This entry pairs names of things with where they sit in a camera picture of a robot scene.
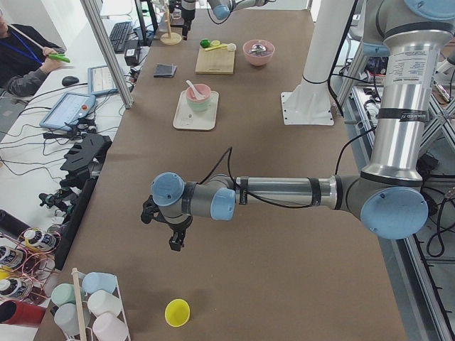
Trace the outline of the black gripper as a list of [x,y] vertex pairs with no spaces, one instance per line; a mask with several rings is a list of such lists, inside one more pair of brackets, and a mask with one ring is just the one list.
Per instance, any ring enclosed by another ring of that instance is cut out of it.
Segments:
[[142,205],[141,221],[149,224],[152,220],[167,224],[173,231],[168,241],[172,251],[184,248],[186,230],[190,227],[193,217],[181,212],[179,200],[170,206],[158,206],[150,195]]

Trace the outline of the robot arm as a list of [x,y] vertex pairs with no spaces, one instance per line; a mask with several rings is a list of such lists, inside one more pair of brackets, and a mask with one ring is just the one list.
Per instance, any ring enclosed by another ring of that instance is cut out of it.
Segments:
[[453,1],[367,1],[363,42],[387,49],[388,64],[368,163],[357,175],[328,178],[233,177],[209,173],[200,182],[166,172],[151,183],[141,220],[167,224],[180,251],[195,216],[231,220],[236,205],[254,199],[290,209],[326,206],[358,218],[384,239],[404,239],[427,221],[417,171],[434,73],[454,37]]
[[268,3],[269,0],[208,0],[213,14],[219,21],[227,19],[233,11],[261,7]]

